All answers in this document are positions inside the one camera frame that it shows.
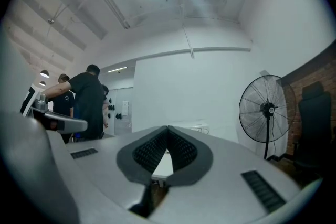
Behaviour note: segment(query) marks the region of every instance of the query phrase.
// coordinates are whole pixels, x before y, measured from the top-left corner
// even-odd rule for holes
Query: floor
[[[113,136],[113,135],[110,135],[110,134],[104,134],[103,139],[111,138],[111,137],[114,137],[114,136]]]
[[[156,208],[162,202],[167,192],[168,192],[168,189],[160,188],[158,183],[152,184],[152,200],[153,200],[154,208]]]
[[[320,178],[318,174],[307,174],[302,171],[296,170],[293,165],[293,161],[282,158],[280,161],[276,162],[274,160],[269,161],[271,164],[279,168],[281,171],[289,175],[301,188],[306,187],[308,184],[314,180]]]

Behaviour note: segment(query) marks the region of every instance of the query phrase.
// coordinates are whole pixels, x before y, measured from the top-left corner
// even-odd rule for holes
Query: man
[[[108,107],[110,105],[109,101],[107,100],[107,95],[109,94],[109,88],[107,88],[105,85],[102,85],[102,87],[103,87],[103,91],[104,91],[104,102],[103,102],[103,122],[104,122],[104,127],[103,127],[103,132],[101,134],[100,139],[103,138],[103,136],[105,134],[105,129],[109,127],[107,114],[109,113]]]
[[[66,74],[61,74],[58,78],[58,83],[64,83],[69,81],[69,77]],[[69,116],[73,118],[73,107],[74,107],[74,95],[70,91],[66,91],[65,93],[56,96],[54,98],[49,99],[54,103],[53,111],[58,114],[62,114],[65,116]],[[68,143],[71,137],[71,134],[62,134],[64,143]]]
[[[76,142],[95,140],[102,134],[104,94],[98,80],[99,73],[97,66],[89,65],[85,73],[42,92],[47,98],[59,96],[69,90],[76,94],[74,116],[88,122],[88,128],[79,133],[79,137],[76,136]]]

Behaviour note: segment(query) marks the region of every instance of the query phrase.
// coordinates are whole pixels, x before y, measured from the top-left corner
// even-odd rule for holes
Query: door
[[[117,90],[109,90],[109,94],[107,95],[107,100],[111,99],[110,105],[114,105],[116,107],[116,96]],[[110,118],[108,118],[109,127],[105,130],[106,134],[114,135],[114,110],[109,110]]]
[[[132,97],[133,88],[117,90],[115,99],[115,115],[121,114],[121,119],[114,116],[114,134],[122,135],[132,132]]]

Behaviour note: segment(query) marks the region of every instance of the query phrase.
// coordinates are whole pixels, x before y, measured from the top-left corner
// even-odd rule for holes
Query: fan guard
[[[273,75],[254,80],[245,89],[239,103],[241,126],[250,138],[261,143],[281,138],[293,124],[295,113],[296,98],[292,87]]]

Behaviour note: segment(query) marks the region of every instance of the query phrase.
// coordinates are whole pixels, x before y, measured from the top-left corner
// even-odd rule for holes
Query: fluorescent light
[[[108,73],[119,71],[119,70],[123,70],[125,68],[127,68],[127,67],[122,67],[122,68],[114,69],[114,70],[108,71]]]

